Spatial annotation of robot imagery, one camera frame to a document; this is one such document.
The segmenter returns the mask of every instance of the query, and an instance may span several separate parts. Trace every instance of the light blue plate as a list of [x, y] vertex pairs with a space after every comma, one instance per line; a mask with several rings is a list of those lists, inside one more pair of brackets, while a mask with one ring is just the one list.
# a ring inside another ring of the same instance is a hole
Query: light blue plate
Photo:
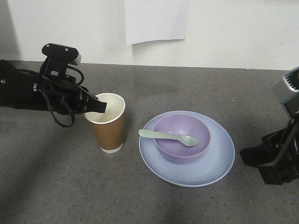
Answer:
[[171, 111], [150, 120], [144, 129], [153, 130], [156, 122], [171, 114], [186, 114], [198, 118], [210, 130], [209, 149], [191, 164], [176, 164], [165, 159], [154, 140], [139, 138], [140, 154], [149, 169], [163, 180], [182, 187], [202, 187], [223, 178], [232, 168], [235, 159], [234, 144], [226, 130], [205, 115], [190, 111]]

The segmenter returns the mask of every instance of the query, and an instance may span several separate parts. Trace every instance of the white wall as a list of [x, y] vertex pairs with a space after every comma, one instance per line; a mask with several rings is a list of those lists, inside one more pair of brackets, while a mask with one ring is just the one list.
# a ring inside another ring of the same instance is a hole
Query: white wall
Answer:
[[[77, 48], [83, 63], [299, 66], [297, 0], [192, 0], [185, 40], [135, 45], [126, 45], [124, 0], [2, 1], [0, 19], [12, 22], [0, 25], [1, 59], [43, 61], [41, 48], [52, 42]], [[11, 38], [1, 38], [8, 25]]]

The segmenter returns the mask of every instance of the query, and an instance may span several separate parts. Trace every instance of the brown paper cup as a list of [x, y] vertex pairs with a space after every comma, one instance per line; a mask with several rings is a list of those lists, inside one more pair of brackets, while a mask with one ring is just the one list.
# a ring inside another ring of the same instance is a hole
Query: brown paper cup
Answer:
[[124, 142], [124, 99], [114, 93], [101, 93], [96, 96], [106, 102], [105, 113], [88, 112], [86, 119], [91, 122], [93, 133], [105, 153], [116, 153]]

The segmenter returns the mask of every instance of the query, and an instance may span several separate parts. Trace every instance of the dishware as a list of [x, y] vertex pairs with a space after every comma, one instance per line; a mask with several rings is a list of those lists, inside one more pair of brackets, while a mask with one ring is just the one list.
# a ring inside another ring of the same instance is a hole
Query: dishware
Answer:
[[146, 166], [161, 179], [182, 187], [203, 187], [221, 180], [233, 166], [234, 144], [226, 130], [211, 118], [190, 111], [172, 111], [151, 119], [144, 129], [154, 130], [158, 120], [170, 114], [186, 114], [198, 118], [209, 129], [209, 149], [197, 161], [177, 164], [165, 159], [153, 139], [139, 138], [139, 151]]
[[210, 132], [199, 119], [186, 114], [171, 114], [162, 117], [154, 127], [155, 131], [189, 135], [198, 140], [198, 144], [187, 147], [178, 141], [154, 139], [160, 153], [175, 163], [191, 163], [198, 160], [208, 150]]
[[166, 134], [162, 132], [155, 132], [155, 131], [145, 130], [145, 129], [139, 129], [138, 133], [141, 137], [145, 137], [145, 138], [177, 140], [183, 143], [185, 146], [189, 146], [189, 147], [198, 144], [198, 140], [189, 135]]
[[91, 123], [100, 148], [105, 153], [116, 153], [124, 142], [124, 99], [114, 93], [101, 93], [96, 97], [107, 103], [105, 113], [88, 112], [86, 119]]

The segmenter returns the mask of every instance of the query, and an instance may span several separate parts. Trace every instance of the cup bottom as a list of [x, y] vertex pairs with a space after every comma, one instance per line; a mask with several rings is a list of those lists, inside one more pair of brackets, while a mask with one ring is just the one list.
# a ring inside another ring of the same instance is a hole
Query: cup bottom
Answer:
[[123, 146], [123, 143], [119, 147], [117, 147], [115, 149], [112, 149], [112, 150], [107, 150], [107, 149], [103, 149], [103, 148], [101, 148], [101, 149], [105, 153], [116, 153], [116, 152], [120, 151], [120, 149], [122, 148], [122, 146]]

